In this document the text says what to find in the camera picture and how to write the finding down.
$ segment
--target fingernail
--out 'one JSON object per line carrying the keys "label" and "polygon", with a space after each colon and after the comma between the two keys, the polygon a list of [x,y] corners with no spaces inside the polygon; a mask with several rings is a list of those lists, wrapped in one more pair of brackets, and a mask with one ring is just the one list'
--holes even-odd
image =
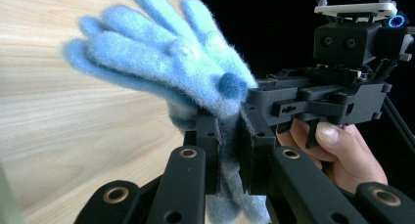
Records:
{"label": "fingernail", "polygon": [[334,145],[339,141],[338,128],[331,123],[319,122],[315,133],[326,144]]}

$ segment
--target fuzzy glove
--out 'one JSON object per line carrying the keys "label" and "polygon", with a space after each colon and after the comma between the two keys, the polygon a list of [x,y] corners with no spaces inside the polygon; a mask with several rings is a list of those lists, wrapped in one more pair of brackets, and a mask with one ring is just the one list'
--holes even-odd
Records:
{"label": "fuzzy glove", "polygon": [[211,222],[227,223],[242,209],[254,223],[269,220],[264,197],[243,193],[234,135],[241,102],[257,87],[249,68],[200,0],[181,0],[184,19],[167,0],[134,0],[149,16],[118,5],[100,18],[79,21],[85,39],[66,44],[64,55],[80,71],[166,99],[181,130],[193,128],[197,108],[220,124],[220,196],[207,196]]}

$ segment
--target wooden surface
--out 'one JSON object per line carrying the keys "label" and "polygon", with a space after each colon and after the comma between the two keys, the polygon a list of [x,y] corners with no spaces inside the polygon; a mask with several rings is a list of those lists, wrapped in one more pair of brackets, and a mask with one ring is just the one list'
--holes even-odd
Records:
{"label": "wooden surface", "polygon": [[62,58],[64,42],[82,36],[77,18],[118,3],[135,7],[0,0],[0,161],[25,223],[73,223],[99,187],[142,186],[181,146],[164,100],[83,75]]}

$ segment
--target human hand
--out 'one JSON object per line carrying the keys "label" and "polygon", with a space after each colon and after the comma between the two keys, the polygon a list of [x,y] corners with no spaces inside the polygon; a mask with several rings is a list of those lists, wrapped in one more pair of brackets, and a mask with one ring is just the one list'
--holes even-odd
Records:
{"label": "human hand", "polygon": [[277,134],[283,146],[294,146],[305,151],[314,163],[324,170],[337,186],[355,193],[361,183],[388,184],[388,179],[369,147],[354,125],[338,127],[319,122],[315,138],[320,147],[305,148],[309,126],[294,119],[290,132]]}

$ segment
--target blue pompom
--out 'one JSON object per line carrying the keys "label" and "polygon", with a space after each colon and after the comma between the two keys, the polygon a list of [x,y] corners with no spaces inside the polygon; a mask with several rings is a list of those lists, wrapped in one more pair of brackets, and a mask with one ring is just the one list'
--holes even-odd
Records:
{"label": "blue pompom", "polygon": [[217,89],[227,99],[238,99],[244,92],[241,82],[241,79],[237,75],[227,72],[220,77]]}

